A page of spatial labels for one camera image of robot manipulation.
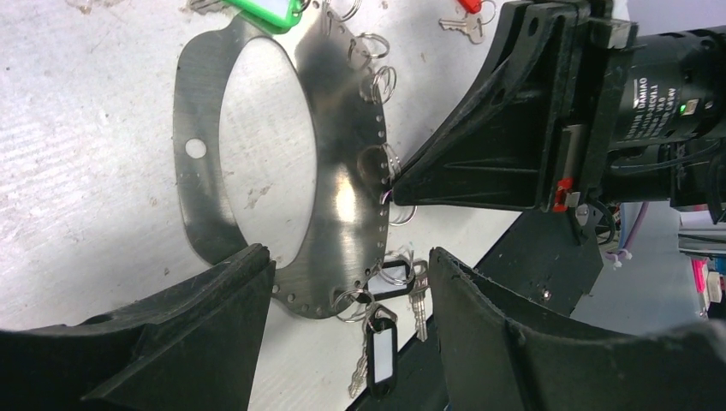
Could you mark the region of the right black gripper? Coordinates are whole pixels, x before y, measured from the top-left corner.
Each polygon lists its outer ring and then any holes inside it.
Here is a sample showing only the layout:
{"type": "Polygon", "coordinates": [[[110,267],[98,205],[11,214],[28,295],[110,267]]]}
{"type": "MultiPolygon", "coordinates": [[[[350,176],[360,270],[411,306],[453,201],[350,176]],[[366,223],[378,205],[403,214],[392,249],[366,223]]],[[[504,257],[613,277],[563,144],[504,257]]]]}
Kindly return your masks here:
{"type": "Polygon", "coordinates": [[[638,25],[623,1],[577,4],[575,34],[570,1],[502,6],[473,84],[396,178],[396,204],[565,212],[600,195],[638,25]]]}

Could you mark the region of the metal key holder ring plate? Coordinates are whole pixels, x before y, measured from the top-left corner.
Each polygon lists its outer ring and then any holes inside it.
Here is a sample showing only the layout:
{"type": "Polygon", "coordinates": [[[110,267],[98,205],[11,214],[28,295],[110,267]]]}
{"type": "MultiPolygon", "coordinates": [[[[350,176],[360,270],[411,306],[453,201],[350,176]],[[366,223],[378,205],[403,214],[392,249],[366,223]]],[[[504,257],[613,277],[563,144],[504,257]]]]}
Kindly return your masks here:
{"type": "Polygon", "coordinates": [[[325,1],[312,2],[284,33],[242,13],[185,45],[174,91],[176,187],[186,237],[212,265],[247,246],[223,187],[219,124],[233,67],[255,39],[275,42],[294,68],[316,150],[310,222],[299,252],[275,275],[274,296],[293,313],[327,319],[384,262],[392,177],[378,87],[384,72],[325,1]]]}

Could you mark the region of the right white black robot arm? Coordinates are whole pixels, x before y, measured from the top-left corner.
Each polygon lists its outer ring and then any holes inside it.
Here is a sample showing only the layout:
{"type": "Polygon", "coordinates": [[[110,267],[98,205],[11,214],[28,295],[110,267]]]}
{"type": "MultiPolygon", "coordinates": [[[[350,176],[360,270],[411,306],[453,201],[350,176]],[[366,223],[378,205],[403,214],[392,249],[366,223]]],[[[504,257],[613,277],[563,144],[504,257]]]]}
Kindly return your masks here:
{"type": "Polygon", "coordinates": [[[666,200],[725,219],[725,29],[641,36],[610,1],[504,3],[400,206],[564,212],[666,200]]]}

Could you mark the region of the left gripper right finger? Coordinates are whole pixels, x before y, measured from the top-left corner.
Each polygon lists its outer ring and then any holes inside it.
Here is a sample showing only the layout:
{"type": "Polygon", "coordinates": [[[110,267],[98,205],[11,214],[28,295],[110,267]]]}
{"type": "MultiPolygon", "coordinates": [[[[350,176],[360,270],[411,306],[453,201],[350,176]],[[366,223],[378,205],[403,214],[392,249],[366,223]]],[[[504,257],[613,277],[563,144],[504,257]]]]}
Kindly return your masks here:
{"type": "MultiPolygon", "coordinates": [[[[430,252],[434,317],[443,317],[444,265],[463,264],[447,250],[430,252]]],[[[725,407],[725,323],[700,321],[638,337],[571,319],[579,338],[516,324],[537,376],[541,409],[722,410],[725,407]]]]}

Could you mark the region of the green tagged key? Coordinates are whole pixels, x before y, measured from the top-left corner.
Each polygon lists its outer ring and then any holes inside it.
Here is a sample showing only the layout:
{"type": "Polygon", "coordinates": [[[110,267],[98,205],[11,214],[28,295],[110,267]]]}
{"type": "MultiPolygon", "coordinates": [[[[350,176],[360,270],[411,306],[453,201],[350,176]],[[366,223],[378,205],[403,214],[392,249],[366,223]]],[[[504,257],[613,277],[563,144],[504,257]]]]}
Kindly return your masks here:
{"type": "Polygon", "coordinates": [[[300,21],[309,1],[299,0],[223,0],[186,1],[186,10],[207,13],[236,12],[245,21],[273,33],[286,33],[300,21]]]}

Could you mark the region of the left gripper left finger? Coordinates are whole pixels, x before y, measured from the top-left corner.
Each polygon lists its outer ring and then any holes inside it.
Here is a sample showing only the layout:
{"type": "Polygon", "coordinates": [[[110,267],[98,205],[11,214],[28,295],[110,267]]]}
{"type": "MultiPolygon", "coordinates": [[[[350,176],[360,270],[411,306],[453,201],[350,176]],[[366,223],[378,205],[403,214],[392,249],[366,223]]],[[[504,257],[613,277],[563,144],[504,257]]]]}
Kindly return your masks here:
{"type": "Polygon", "coordinates": [[[254,244],[79,325],[2,331],[2,409],[246,409],[275,269],[254,244]]]}

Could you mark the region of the red tagged key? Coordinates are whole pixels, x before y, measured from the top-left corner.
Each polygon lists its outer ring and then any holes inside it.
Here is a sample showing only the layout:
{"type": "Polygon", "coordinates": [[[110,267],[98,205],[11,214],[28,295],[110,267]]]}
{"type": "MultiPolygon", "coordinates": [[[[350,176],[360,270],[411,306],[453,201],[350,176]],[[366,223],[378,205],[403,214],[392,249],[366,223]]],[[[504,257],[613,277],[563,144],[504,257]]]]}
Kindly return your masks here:
{"type": "Polygon", "coordinates": [[[465,11],[464,16],[454,19],[441,18],[438,25],[444,30],[455,31],[465,35],[474,45],[482,44],[485,40],[485,27],[497,17],[497,3],[495,1],[479,1],[482,9],[472,13],[465,11]]]}

